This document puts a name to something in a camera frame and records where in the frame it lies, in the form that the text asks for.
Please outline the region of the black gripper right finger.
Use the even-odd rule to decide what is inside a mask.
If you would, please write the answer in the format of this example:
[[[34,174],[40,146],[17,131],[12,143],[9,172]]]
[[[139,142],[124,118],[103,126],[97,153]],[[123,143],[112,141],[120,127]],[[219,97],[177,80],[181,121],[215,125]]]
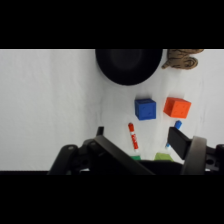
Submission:
[[[175,127],[169,128],[167,141],[184,161],[182,175],[224,175],[224,144],[211,148],[205,138],[189,139]]]

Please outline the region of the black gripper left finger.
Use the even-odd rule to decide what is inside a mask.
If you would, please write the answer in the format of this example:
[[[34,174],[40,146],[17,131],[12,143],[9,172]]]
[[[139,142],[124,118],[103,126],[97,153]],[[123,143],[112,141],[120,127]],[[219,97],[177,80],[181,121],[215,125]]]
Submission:
[[[65,145],[53,162],[49,175],[153,175],[104,136],[99,127],[94,138],[78,147]]]

